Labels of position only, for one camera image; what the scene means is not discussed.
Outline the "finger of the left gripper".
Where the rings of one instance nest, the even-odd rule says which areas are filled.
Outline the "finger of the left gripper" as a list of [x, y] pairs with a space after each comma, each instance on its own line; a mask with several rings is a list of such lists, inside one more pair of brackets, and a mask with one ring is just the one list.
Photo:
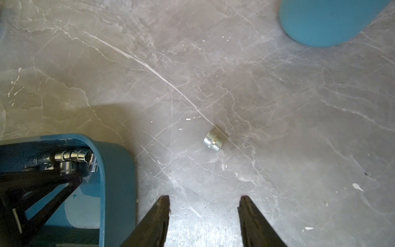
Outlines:
[[[19, 171], [1, 173], [1, 246], [25, 247], [60, 205], [80, 186], [80, 173], [61, 174], [59, 171]], [[66, 184], [30, 219], [26, 211]]]

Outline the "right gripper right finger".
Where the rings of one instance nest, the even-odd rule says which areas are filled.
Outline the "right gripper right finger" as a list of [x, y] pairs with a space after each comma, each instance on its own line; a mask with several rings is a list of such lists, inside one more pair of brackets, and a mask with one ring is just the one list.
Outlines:
[[249, 196], [241, 197], [238, 214], [244, 247], [287, 246]]

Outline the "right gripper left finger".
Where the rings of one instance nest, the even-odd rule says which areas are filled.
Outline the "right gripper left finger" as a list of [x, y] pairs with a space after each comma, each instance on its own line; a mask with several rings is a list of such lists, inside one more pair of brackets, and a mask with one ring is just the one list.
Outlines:
[[168, 195], [160, 196], [121, 247], [163, 247], [170, 215]]

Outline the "teal plastic storage box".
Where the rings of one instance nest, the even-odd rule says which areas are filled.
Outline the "teal plastic storage box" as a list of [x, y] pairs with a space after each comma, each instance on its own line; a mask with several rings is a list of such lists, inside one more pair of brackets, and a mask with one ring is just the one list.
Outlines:
[[58, 134], [1, 141], [1, 171], [18, 171], [30, 157], [90, 149], [98, 170], [86, 174], [34, 239], [42, 246], [120, 246], [136, 226], [136, 174], [132, 155], [114, 143], [83, 134]]

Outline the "chrome socket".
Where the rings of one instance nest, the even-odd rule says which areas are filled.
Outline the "chrome socket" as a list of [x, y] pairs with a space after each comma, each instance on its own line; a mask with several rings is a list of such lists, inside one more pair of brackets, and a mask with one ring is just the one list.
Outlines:
[[205, 146], [207, 146], [211, 150], [214, 150], [215, 152], [219, 152], [223, 146], [223, 141], [211, 131], [208, 132], [208, 134], [204, 138], [203, 143], [205, 144]]
[[92, 151], [90, 149], [76, 149], [70, 154], [70, 158], [74, 162], [78, 163], [88, 163], [92, 156]]
[[49, 165], [55, 162], [55, 158], [54, 155], [52, 153], [44, 153], [44, 154], [40, 154], [37, 158], [36, 158], [36, 163], [38, 165]]
[[66, 161], [59, 163], [60, 173], [64, 175], [75, 174], [78, 172], [78, 163], [73, 161]]
[[66, 150], [66, 151], [61, 151], [61, 152], [56, 152], [54, 154], [54, 160], [56, 162], [69, 162], [72, 160], [71, 158], [71, 154], [72, 154], [72, 150]]

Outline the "teal cylindrical vase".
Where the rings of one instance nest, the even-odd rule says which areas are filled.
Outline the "teal cylindrical vase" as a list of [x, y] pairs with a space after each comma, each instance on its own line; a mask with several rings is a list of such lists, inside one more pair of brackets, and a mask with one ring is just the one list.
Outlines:
[[285, 0], [279, 19], [294, 41], [312, 47], [330, 47], [357, 36], [391, 1]]

